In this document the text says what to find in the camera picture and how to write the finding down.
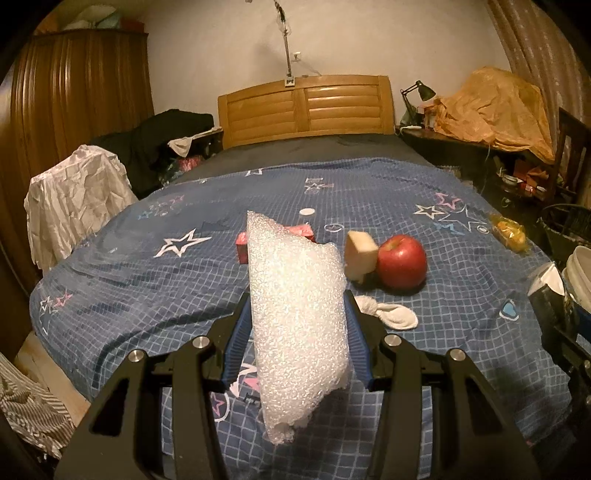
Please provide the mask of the beige foam sponge block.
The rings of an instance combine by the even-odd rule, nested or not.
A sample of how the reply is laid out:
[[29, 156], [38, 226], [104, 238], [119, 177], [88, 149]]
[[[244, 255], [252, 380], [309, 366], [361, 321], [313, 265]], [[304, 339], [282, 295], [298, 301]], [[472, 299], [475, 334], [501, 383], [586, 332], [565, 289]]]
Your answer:
[[377, 267], [379, 247], [373, 237], [362, 231], [349, 231], [344, 253], [346, 278], [363, 282]]

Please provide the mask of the white bubble wrap sheet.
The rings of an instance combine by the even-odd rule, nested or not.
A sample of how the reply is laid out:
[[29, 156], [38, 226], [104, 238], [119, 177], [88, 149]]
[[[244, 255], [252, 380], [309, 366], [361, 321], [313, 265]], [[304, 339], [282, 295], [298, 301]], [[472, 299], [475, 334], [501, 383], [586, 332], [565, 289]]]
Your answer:
[[349, 379], [339, 250], [297, 236], [273, 243], [283, 228], [260, 213], [246, 217], [252, 338], [263, 422], [274, 445], [293, 441]]

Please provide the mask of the white knotted sock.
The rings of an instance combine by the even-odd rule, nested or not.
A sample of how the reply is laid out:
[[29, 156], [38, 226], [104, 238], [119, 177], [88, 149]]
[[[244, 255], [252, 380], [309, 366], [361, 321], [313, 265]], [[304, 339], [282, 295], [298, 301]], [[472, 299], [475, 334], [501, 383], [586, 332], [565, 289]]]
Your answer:
[[418, 316], [415, 312], [401, 304], [380, 303], [370, 296], [356, 296], [356, 305], [365, 314], [379, 318], [389, 329], [404, 331], [417, 328]]

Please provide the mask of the blue checkered star quilt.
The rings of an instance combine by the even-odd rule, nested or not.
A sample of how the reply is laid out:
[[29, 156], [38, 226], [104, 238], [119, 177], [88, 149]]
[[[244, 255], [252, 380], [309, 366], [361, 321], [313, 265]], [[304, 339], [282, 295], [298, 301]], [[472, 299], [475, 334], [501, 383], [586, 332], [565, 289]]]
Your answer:
[[351, 231], [425, 248], [425, 285], [380, 302], [418, 318], [404, 338], [443, 354], [465, 350], [523, 436], [538, 442], [565, 419], [567, 377], [541, 344], [527, 297], [547, 262], [494, 236], [491, 206], [439, 169], [383, 158], [256, 169], [162, 188], [80, 242], [35, 287], [30, 314], [43, 347], [94, 398], [134, 349], [174, 351], [235, 310], [247, 290], [273, 296], [287, 343], [273, 354], [280, 394], [315, 400], [287, 441], [264, 425], [269, 369], [245, 351], [238, 378], [213, 397], [232, 479], [361, 479], [382, 396], [346, 365], [344, 321], [332, 309], [348, 287], [342, 251]]

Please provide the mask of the white plastic bucket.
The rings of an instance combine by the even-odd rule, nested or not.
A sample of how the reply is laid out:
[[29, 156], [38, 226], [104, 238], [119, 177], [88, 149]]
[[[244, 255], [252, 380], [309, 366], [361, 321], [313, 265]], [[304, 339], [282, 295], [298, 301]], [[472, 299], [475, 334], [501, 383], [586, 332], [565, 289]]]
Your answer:
[[577, 303], [590, 313], [591, 282], [590, 282], [590, 248], [577, 246], [568, 257], [563, 276], [570, 285]]

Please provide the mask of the yellow snack bag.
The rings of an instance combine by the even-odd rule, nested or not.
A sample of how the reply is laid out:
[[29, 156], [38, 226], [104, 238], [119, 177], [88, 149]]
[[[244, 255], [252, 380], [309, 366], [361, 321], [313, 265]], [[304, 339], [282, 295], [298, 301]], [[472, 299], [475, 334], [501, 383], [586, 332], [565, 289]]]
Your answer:
[[518, 222], [500, 214], [491, 214], [490, 221], [494, 236], [508, 249], [518, 254], [529, 252], [524, 227]]

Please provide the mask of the red cigarette box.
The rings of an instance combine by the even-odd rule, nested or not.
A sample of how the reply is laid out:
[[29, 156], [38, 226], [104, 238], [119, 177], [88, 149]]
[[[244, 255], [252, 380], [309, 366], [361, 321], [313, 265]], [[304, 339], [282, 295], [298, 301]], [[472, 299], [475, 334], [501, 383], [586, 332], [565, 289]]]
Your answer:
[[[273, 243], [277, 245], [283, 245], [287, 241], [290, 241], [291, 237], [297, 236], [301, 238], [305, 238], [308, 241], [315, 242], [315, 233], [314, 230], [311, 229], [311, 226], [308, 224], [301, 224], [301, 225], [294, 225], [294, 226], [287, 226], [283, 228], [284, 233], [274, 234]], [[238, 234], [238, 237], [235, 239], [235, 248], [236, 248], [236, 255], [238, 256], [238, 263], [239, 264], [247, 264], [249, 263], [249, 237], [247, 237], [247, 232], [242, 231]]]

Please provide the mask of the white crumpled cloth cover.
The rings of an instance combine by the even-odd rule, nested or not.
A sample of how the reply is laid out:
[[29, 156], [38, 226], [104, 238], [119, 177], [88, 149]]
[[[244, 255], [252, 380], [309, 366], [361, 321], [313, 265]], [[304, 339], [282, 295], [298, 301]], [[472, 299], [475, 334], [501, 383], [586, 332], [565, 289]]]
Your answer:
[[33, 264], [46, 273], [137, 197], [117, 155], [81, 145], [30, 180], [24, 209]]

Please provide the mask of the dark wooden desk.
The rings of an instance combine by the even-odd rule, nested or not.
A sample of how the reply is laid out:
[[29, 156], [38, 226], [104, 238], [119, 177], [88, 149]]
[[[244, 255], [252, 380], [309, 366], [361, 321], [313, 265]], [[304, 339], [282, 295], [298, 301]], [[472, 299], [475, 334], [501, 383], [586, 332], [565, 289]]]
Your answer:
[[464, 142], [423, 128], [404, 127], [399, 130], [399, 136], [433, 165], [459, 169], [461, 179], [471, 181], [479, 192], [489, 183], [497, 183], [501, 168], [512, 174], [518, 161], [531, 167], [549, 168], [528, 150], [503, 151], [486, 143]]

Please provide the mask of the dark wooden chair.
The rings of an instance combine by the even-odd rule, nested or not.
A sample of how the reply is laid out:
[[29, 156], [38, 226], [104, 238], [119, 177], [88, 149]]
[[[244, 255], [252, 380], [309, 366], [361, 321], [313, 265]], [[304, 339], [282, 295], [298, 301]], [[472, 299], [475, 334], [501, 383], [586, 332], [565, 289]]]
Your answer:
[[590, 128], [562, 107], [558, 110], [558, 124], [549, 202], [578, 203], [590, 172]]

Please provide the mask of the black desk lamp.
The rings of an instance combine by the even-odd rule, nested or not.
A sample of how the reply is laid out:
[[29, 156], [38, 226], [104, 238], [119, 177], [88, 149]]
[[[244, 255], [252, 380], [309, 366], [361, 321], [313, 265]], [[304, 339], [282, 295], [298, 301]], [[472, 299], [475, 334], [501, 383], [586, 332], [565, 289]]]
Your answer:
[[421, 127], [424, 123], [422, 105], [436, 97], [436, 92], [421, 80], [401, 90], [406, 111], [400, 125], [402, 127]]

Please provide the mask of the orange cloth cover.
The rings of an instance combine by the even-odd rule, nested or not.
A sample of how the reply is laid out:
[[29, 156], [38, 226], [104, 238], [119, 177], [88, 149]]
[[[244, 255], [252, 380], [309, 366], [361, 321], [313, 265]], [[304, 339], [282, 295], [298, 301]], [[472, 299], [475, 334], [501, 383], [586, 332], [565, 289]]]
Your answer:
[[477, 69], [457, 93], [435, 99], [425, 111], [439, 134], [506, 152], [529, 151], [554, 163], [541, 90], [509, 71]]

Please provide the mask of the wooden headboard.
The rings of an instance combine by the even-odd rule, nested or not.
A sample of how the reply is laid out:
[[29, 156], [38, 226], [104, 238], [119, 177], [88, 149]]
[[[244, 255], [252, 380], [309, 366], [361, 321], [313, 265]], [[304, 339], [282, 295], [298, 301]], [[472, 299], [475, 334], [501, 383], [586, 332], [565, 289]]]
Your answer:
[[322, 75], [252, 86], [218, 97], [225, 149], [317, 136], [394, 134], [387, 76]]

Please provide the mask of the brown wooden wardrobe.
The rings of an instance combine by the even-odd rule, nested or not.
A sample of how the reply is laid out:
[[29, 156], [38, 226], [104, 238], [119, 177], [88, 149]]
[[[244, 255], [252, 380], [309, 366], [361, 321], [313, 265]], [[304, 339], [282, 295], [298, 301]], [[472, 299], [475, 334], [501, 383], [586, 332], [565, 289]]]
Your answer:
[[1, 84], [1, 244], [25, 293], [40, 278], [24, 210], [31, 178], [153, 113], [146, 34], [67, 30], [23, 46]]

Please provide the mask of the striped brown curtain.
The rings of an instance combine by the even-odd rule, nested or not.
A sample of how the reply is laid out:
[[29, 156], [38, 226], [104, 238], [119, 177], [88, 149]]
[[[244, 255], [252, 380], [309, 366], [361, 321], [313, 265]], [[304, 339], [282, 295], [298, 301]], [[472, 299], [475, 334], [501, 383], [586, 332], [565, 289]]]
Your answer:
[[546, 105], [553, 142], [559, 110], [590, 124], [590, 75], [556, 23], [527, 0], [489, 1], [487, 10], [511, 71], [536, 85]]

